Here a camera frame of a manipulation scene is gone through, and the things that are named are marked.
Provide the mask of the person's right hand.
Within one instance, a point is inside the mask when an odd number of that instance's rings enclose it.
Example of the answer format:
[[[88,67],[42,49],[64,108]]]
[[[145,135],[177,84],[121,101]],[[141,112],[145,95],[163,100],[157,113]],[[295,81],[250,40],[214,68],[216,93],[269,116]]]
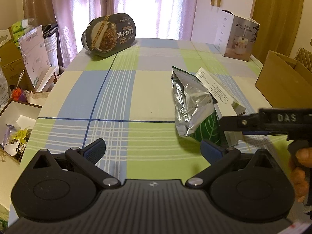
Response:
[[[302,148],[296,152],[298,163],[306,168],[311,168],[311,148]],[[306,173],[298,167],[293,159],[289,158],[290,180],[293,184],[296,200],[303,202],[309,191],[309,184],[306,181]]]

